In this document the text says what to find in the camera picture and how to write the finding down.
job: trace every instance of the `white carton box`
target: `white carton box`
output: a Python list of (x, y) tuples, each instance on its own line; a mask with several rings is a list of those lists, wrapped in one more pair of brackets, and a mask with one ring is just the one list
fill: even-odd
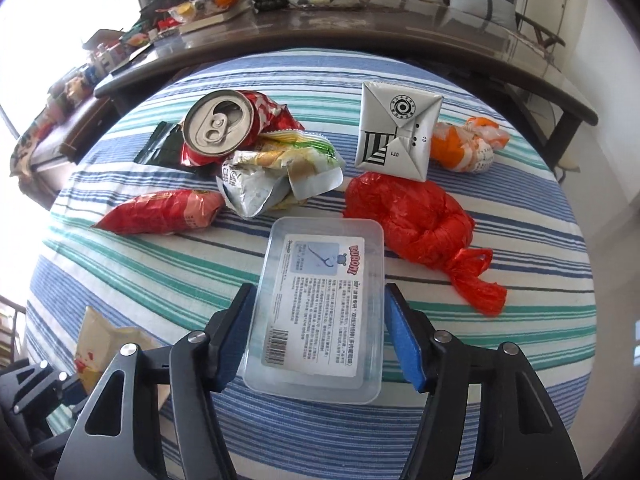
[(427, 180), (431, 135), (442, 96), (409, 86), (362, 84), (355, 167)]

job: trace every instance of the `plastic container lid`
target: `plastic container lid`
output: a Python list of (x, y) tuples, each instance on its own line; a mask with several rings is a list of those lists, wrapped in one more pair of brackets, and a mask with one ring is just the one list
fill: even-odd
[(277, 220), (245, 352), (252, 390), (365, 404), (382, 386), (384, 238), (373, 220)]

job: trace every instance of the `round table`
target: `round table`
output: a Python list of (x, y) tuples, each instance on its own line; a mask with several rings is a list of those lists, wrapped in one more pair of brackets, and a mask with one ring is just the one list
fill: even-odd
[[(436, 328), (466, 343), (520, 345), (569, 426), (591, 370), (596, 309), (585, 243), (553, 174), (503, 117), (468, 92), (404, 62), (357, 52), (288, 50), (223, 62), (162, 89), (122, 118), (78, 165), (51, 210), (28, 303), (30, 357), (71, 371), (87, 305), (117, 326), (140, 326), (172, 344), (228, 307), (242, 282), (258, 282), (277, 217), (340, 216), (344, 187), (360, 173), (353, 159), (360, 88), (368, 80), (441, 93), (440, 120), (460, 124), (482, 115), (511, 133), (487, 173), (450, 173), (433, 164), (428, 174), (476, 220), (472, 245), (494, 250), (482, 277), (508, 289), (503, 313), (483, 317), (444, 274), (398, 257), (386, 257), (386, 280)], [(216, 189), (213, 180), (132, 160), (159, 121), (181, 120), (197, 99), (222, 88), (255, 89), (288, 104), (306, 129), (327, 136), (340, 151), (343, 186), (305, 206), (249, 221), (226, 210), (200, 232), (120, 237), (90, 229), (141, 193)], [(404, 382), (388, 339), (384, 356), (382, 392), (367, 406), (266, 396), (241, 378), (216, 394), (238, 474), (256, 480), (398, 478), (425, 396)], [(161, 413), (168, 471), (181, 476), (170, 402)], [(479, 390), (472, 388), (457, 475), (470, 471), (478, 414)], [(54, 417), (52, 424), (62, 420)]]

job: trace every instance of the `circular logo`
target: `circular logo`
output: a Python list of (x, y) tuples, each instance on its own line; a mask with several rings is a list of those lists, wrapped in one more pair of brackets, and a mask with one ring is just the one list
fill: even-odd
[(409, 119), (415, 114), (415, 103), (408, 95), (397, 95), (391, 99), (391, 113), (398, 119)]

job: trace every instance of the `red snack wrapper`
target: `red snack wrapper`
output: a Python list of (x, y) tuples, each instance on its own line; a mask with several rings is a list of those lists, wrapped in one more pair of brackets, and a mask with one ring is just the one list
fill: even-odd
[[(305, 127), (300, 124), (289, 112), (287, 105), (279, 105), (267, 95), (253, 90), (237, 90), (251, 101), (254, 107), (254, 121), (251, 129), (247, 133), (244, 141), (238, 150), (245, 150), (255, 144), (255, 141), (263, 132), (277, 132), (278, 130), (304, 130)], [(223, 156), (207, 156), (194, 152), (187, 144), (182, 145), (182, 153), (180, 154), (180, 163), (183, 166), (205, 166), (216, 162), (221, 164), (226, 160), (227, 155)]]
[(208, 227), (225, 204), (217, 191), (160, 191), (127, 200), (93, 227), (119, 235), (170, 234)]
[(347, 186), (345, 202), (343, 215), (377, 221), (386, 246), (401, 258), (444, 271), (460, 296), (483, 314), (501, 313), (507, 290), (479, 279), (494, 253), (468, 248), (476, 223), (440, 186), (364, 173)]

